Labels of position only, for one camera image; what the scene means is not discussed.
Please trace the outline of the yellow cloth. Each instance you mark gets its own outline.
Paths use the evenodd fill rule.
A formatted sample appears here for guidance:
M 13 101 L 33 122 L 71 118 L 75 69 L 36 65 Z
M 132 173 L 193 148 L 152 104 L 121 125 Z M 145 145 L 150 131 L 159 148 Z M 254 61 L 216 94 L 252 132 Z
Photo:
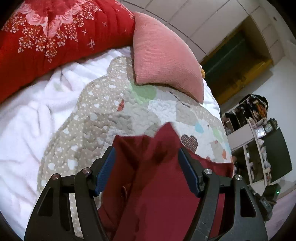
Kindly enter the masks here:
M 206 76 L 206 73 L 205 73 L 205 71 L 203 70 L 202 65 L 200 65 L 200 69 L 201 69 L 201 75 L 202 75 L 202 78 L 204 79 L 205 76 Z

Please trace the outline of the heart patterned quilt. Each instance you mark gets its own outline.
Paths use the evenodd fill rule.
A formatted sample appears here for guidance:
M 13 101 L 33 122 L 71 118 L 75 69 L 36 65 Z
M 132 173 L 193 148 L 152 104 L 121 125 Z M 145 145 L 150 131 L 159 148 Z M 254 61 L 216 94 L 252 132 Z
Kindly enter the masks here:
M 134 82 L 128 57 L 81 92 L 41 160 L 37 189 L 54 173 L 90 166 L 109 146 L 116 161 L 98 210 L 111 240 L 182 240 L 199 204 L 178 163 L 186 147 L 205 168 L 230 177 L 232 155 L 221 120 L 167 86 Z

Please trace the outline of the dark wooden door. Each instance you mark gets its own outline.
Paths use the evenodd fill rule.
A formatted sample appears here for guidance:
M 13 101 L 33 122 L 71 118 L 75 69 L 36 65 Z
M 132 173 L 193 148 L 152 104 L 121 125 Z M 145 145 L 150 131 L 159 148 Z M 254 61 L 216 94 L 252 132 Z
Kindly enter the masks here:
M 208 86 L 222 105 L 267 70 L 273 60 L 254 24 L 243 21 L 201 65 Z

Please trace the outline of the small desk clock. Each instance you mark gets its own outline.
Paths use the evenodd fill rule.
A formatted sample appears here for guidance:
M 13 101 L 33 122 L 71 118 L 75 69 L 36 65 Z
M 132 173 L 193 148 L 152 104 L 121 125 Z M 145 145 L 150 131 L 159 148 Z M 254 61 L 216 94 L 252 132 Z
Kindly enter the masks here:
M 274 118 L 270 118 L 264 126 L 266 134 L 275 131 L 278 128 L 278 122 Z

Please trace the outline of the white wardrobe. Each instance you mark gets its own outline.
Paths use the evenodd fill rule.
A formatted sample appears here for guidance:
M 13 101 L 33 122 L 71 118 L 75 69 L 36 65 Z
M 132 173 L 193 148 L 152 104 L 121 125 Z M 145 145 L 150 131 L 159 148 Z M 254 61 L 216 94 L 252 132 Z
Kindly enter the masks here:
M 150 15 L 171 28 L 201 61 L 246 18 L 259 29 L 277 64 L 283 56 L 295 63 L 295 34 L 269 1 L 121 1 L 131 11 Z

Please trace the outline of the white shelf unit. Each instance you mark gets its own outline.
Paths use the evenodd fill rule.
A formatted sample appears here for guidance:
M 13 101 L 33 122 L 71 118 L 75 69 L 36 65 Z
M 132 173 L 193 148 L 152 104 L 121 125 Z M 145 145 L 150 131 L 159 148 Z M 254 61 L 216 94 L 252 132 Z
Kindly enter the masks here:
M 262 123 L 252 125 L 250 121 L 237 131 L 227 136 L 231 149 L 232 160 L 235 166 L 235 174 L 244 178 L 247 185 L 252 188 L 267 186 L 267 173 L 270 168 L 264 165 L 262 146 L 264 141 L 257 138 L 254 129 L 263 126 Z

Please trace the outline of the cluttered shoe rack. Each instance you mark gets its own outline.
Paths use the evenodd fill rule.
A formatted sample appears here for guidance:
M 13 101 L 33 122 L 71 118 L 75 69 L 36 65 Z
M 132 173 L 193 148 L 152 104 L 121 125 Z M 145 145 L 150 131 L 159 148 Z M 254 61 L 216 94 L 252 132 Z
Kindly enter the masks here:
M 221 120 L 226 135 L 237 131 L 244 125 L 250 123 L 256 125 L 267 118 L 269 108 L 265 97 L 257 94 L 248 94 L 231 110 L 222 114 Z

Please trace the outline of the dark red garment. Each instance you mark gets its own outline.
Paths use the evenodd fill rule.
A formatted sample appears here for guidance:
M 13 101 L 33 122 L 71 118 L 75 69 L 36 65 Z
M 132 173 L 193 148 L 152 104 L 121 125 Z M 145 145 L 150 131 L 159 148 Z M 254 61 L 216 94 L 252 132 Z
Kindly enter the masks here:
M 153 137 L 116 136 L 116 161 L 98 210 L 110 240 L 183 240 L 199 198 L 178 162 L 182 143 L 171 124 Z

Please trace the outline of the red floral comforter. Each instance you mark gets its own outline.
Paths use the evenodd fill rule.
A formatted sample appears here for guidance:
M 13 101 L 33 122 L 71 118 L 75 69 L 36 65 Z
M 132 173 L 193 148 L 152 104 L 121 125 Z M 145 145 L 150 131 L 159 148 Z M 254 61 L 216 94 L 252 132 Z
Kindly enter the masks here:
M 134 27 L 117 1 L 23 1 L 1 28 L 1 101 L 60 65 L 131 45 Z

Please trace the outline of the dark green board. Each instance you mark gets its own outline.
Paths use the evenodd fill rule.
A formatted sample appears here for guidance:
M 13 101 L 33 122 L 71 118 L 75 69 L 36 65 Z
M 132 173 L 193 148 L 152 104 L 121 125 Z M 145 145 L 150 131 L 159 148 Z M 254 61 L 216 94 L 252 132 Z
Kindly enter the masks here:
M 271 165 L 271 181 L 275 182 L 292 170 L 290 154 L 280 128 L 266 135 L 263 140 L 267 161 Z

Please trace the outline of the white fluffy blanket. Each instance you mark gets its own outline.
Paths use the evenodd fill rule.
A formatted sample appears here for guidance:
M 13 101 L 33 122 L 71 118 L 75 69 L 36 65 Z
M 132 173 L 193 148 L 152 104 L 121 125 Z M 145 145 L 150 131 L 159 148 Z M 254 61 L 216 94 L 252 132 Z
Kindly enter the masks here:
M 73 175 L 100 158 L 116 136 L 153 137 L 170 123 L 187 149 L 230 158 L 220 108 L 168 86 L 137 85 L 132 48 L 70 62 L 1 104 L 1 213 L 19 238 L 48 179 Z

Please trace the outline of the pink corduroy pillow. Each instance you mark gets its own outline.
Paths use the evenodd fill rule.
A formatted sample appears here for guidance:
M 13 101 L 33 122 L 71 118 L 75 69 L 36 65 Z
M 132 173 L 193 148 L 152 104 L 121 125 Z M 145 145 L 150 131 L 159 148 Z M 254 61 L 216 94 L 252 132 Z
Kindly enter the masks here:
M 201 67 L 176 33 L 155 18 L 135 12 L 133 63 L 138 85 L 169 85 L 204 102 Z

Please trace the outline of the white picture frame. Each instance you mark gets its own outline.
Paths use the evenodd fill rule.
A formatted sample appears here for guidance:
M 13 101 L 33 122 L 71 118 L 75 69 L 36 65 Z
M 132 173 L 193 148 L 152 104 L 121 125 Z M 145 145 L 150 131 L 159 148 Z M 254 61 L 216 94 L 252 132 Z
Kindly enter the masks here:
M 266 132 L 265 132 L 265 129 L 263 126 L 259 126 L 259 127 L 256 127 L 254 129 L 254 132 L 256 134 L 256 137 L 259 139 L 259 138 L 262 138 L 266 135 Z

